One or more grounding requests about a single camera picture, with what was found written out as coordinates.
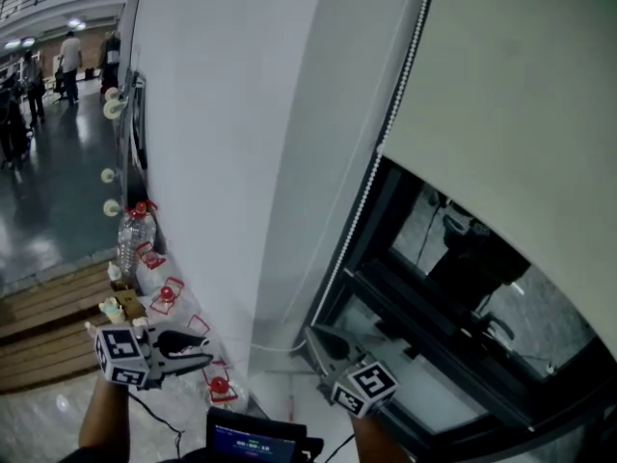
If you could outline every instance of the white fabric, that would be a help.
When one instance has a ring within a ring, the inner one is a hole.
[[[81,51],[81,43],[79,39],[67,38],[62,43],[60,54],[64,57],[62,62],[62,71],[71,72],[79,67],[79,52]]]
[[[113,65],[117,64],[120,61],[120,52],[116,50],[111,50],[107,52],[107,64]]]

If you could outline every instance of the window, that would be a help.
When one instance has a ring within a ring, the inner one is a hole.
[[[427,461],[500,461],[614,403],[617,364],[541,270],[388,160],[317,322],[399,377],[385,423]]]

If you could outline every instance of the person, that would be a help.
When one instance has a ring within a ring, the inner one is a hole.
[[[15,74],[0,86],[0,143],[9,168],[16,157],[22,161],[28,157],[26,125],[19,109],[20,90]]]
[[[352,418],[360,463],[408,463],[407,453],[394,443],[377,419]],[[130,457],[128,388],[99,374],[79,432],[79,449],[61,463],[123,463]],[[167,463],[205,462],[205,448]]]
[[[109,88],[118,87],[118,67],[120,65],[120,33],[112,31],[101,44],[98,67],[101,70],[100,93],[102,95]]]
[[[44,85],[42,82],[42,70],[39,61],[32,58],[32,51],[28,50],[23,55],[23,81],[26,86],[28,103],[30,103],[30,126],[37,123],[37,116],[41,123],[45,123],[45,111],[42,109],[42,92]]]
[[[67,38],[60,48],[60,68],[63,72],[68,104],[73,106],[79,102],[77,93],[77,70],[83,66],[81,43],[72,31],[68,31]]]

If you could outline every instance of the display screen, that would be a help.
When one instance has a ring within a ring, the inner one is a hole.
[[[236,458],[289,463],[295,448],[295,441],[258,436],[219,425],[214,427],[214,450]]]

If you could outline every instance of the ceiling light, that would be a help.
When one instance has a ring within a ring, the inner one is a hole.
[[[7,44],[4,45],[4,48],[6,50],[9,50],[11,48],[17,48],[20,45],[21,45],[21,40],[10,40]]]

